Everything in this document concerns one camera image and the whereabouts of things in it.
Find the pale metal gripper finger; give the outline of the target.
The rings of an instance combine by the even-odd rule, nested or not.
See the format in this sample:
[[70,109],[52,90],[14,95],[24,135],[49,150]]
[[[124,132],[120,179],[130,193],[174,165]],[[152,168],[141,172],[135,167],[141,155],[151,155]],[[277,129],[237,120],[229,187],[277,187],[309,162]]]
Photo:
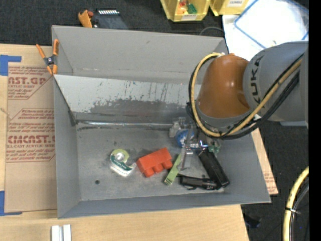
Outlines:
[[191,167],[194,152],[191,148],[182,148],[181,150],[181,170],[186,170]]

